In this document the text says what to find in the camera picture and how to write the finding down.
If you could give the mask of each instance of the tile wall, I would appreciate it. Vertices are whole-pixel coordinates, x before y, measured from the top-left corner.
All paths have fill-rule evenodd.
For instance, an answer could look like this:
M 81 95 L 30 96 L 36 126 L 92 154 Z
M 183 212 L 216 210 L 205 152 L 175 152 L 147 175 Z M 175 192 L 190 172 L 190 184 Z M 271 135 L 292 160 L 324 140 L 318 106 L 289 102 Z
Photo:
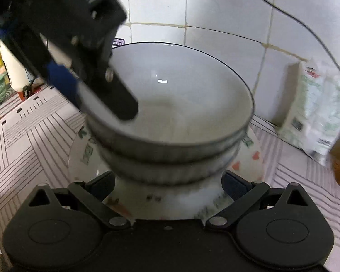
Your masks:
M 282 124 L 296 64 L 329 61 L 307 30 L 261 0 L 120 0 L 126 43 L 165 41 L 207 52 L 235 69 L 253 91 L 256 114 Z M 269 0 L 309 25 L 340 63 L 340 0 Z

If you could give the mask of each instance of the stacked bowl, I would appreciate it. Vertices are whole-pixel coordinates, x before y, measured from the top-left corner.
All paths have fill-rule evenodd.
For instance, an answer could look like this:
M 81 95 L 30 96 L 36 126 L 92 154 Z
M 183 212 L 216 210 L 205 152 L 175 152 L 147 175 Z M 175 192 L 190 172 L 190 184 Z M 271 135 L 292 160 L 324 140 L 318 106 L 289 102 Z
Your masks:
M 229 66 L 201 51 L 144 42 L 113 49 L 111 66 L 139 112 L 120 121 L 79 84 L 87 125 L 120 177 L 151 185 L 192 184 L 221 174 L 253 115 L 252 94 Z

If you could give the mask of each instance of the black cable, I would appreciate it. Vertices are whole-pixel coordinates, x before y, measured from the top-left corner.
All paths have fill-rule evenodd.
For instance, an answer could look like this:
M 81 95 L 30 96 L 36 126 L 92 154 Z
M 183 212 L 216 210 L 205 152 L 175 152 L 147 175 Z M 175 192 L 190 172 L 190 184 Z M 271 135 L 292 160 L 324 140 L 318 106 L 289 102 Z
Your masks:
M 338 68 L 339 72 L 340 72 L 340 65 L 337 63 L 336 59 L 334 58 L 334 56 L 332 55 L 331 51 L 326 47 L 325 43 L 318 37 L 317 34 L 315 34 L 315 32 L 310 29 L 305 23 L 303 23 L 301 20 L 299 20 L 298 18 L 296 18 L 295 16 L 289 14 L 288 12 L 286 12 L 285 10 L 277 7 L 276 5 L 274 5 L 271 2 L 268 2 L 267 0 L 262 0 L 263 2 L 267 3 L 269 6 L 275 8 L 277 11 L 283 13 L 285 16 L 288 16 L 289 18 L 292 18 L 294 21 L 298 22 L 299 24 L 301 24 L 304 28 L 306 28 L 314 37 L 315 39 L 321 44 L 322 48 L 324 48 L 324 50 L 326 51 L 327 55 L 330 57 L 330 59 L 332 60 L 332 62 L 336 65 L 336 67 Z

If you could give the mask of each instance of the white plastic bag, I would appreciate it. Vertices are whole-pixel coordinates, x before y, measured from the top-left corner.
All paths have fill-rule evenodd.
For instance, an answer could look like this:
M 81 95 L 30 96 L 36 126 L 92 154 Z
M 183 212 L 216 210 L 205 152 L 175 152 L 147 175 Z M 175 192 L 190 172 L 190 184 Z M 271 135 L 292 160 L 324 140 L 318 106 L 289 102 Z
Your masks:
M 296 96 L 279 136 L 325 165 L 339 134 L 340 72 L 314 60 L 301 62 Z

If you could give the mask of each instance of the triangular hole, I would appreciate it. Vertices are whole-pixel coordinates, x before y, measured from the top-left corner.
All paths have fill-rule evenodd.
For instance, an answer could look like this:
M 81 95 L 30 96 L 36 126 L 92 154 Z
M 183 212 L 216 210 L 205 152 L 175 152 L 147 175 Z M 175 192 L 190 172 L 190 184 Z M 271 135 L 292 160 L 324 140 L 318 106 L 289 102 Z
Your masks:
M 38 190 L 33 200 L 29 203 L 29 206 L 36 207 L 36 206 L 44 206 L 46 204 L 49 204 L 49 199 L 45 191 L 41 189 L 41 190 Z
M 287 201 L 287 204 L 295 204 L 297 206 L 307 207 L 307 203 L 302 197 L 301 193 L 298 190 L 294 190 L 291 192 L 291 195 Z

